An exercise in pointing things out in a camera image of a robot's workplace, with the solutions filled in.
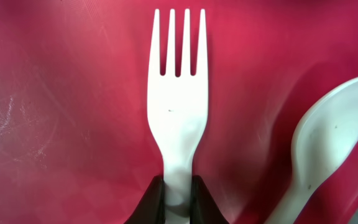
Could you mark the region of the white plastic spoon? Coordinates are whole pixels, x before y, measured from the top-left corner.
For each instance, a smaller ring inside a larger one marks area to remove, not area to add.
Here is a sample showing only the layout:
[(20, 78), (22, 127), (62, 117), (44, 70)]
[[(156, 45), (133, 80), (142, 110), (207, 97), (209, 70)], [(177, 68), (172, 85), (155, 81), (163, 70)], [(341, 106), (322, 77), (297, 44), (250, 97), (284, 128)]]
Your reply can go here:
[(357, 142), (358, 77), (329, 91), (300, 119), (291, 140), (290, 186), (266, 222), (294, 223)]

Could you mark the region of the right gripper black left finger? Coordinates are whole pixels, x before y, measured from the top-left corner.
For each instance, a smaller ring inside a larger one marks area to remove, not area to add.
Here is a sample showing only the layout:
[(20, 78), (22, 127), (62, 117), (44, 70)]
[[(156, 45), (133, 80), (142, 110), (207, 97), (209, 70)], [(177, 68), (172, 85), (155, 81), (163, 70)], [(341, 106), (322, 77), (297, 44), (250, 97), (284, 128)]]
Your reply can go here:
[(161, 175), (151, 180), (138, 205), (124, 224), (165, 223), (165, 183)]

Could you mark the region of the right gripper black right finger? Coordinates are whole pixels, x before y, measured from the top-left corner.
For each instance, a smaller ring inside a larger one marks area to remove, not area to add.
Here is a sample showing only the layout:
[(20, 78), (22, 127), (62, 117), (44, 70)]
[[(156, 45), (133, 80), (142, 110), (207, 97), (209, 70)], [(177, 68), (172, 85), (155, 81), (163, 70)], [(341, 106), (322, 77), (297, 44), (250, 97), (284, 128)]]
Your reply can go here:
[(220, 212), (200, 175), (194, 175), (191, 183), (191, 224), (229, 224)]

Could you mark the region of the white plastic fork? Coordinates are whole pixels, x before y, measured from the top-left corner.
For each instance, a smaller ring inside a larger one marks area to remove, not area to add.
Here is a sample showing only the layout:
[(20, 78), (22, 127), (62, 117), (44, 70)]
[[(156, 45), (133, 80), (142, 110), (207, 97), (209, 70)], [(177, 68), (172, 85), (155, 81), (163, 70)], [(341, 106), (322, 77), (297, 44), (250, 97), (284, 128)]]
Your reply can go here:
[(196, 73), (191, 74), (190, 10), (185, 10), (181, 73), (175, 75), (175, 10), (170, 10), (166, 71), (160, 72), (160, 11), (155, 10), (147, 119), (163, 159), (166, 223), (189, 223), (192, 163), (208, 120), (206, 12), (200, 11)]

